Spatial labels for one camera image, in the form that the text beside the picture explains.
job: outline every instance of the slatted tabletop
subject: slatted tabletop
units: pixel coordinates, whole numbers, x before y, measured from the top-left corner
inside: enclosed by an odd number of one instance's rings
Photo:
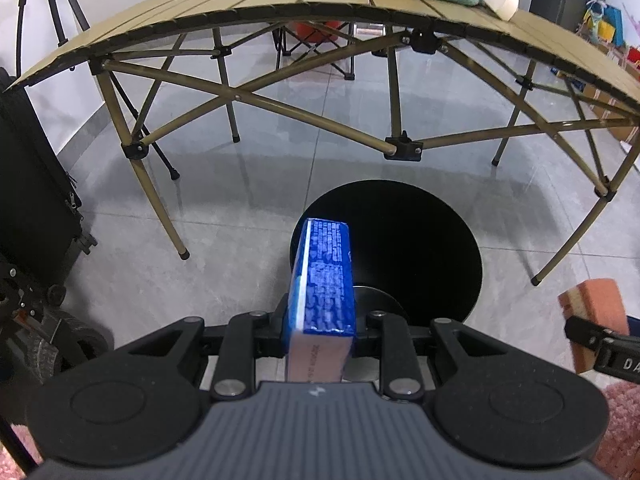
[[[145,0],[72,38],[16,84],[35,84],[93,56],[180,32],[296,18],[433,27],[557,66],[640,111],[639,82],[575,34],[522,10],[503,22],[484,7],[440,0]]]

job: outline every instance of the trash can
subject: trash can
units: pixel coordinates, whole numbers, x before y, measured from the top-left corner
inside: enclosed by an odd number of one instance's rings
[[[463,219],[423,189],[363,180],[325,193],[298,220],[289,247],[291,266],[306,218],[349,226],[359,310],[362,303],[383,304],[383,310],[403,314],[410,325],[428,326],[436,317],[464,321],[478,300],[478,244]]]

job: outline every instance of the gray ribbed surface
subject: gray ribbed surface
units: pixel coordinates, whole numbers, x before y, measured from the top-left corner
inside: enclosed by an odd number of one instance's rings
[[[31,480],[605,480],[593,465],[510,471],[445,442],[414,404],[370,384],[262,383],[251,399],[213,407],[183,445],[143,465],[73,470],[47,462]]]

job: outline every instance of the orange foam block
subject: orange foam block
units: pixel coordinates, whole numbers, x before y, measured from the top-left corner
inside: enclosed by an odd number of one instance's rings
[[[560,294],[558,301],[564,311],[565,319],[578,316],[610,328],[619,334],[629,334],[625,306],[615,280],[610,278],[587,280]],[[571,350],[574,354],[577,374],[593,368],[596,359],[594,352],[573,342]]]

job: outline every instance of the pink rug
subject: pink rug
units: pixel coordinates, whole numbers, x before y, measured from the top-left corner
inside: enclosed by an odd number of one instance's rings
[[[625,381],[604,390],[610,421],[594,462],[616,480],[640,480],[640,385]],[[38,463],[42,462],[25,426],[14,431]],[[20,480],[24,474],[5,449],[0,452],[0,480]]]

